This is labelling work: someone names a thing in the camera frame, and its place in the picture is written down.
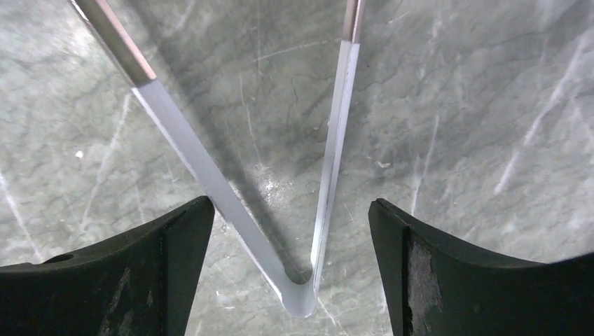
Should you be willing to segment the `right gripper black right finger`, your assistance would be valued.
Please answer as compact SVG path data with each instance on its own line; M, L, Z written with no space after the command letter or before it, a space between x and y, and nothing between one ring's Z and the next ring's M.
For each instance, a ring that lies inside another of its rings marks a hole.
M395 335L592 335L593 254L554 263L481 248L385 199L368 221Z

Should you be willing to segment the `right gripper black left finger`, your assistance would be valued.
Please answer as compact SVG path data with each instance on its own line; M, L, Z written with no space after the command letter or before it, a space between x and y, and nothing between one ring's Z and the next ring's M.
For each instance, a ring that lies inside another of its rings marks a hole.
M1 268L2 335L183 335L215 209L200 196L41 264Z

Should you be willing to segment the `metal tongs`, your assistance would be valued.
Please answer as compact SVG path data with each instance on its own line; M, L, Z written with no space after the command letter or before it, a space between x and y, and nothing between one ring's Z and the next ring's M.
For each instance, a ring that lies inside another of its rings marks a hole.
M312 237L312 276L305 284L286 275L282 261L231 188L211 155L158 79L145 56L107 1L72 1L72 5L116 66L132 84L132 91L168 140L222 217L236 229L248 254L277 294L284 308L307 318L318 303L331 213L336 196L347 120L359 57L365 2L348 1L338 54L336 79L324 151L324 163Z

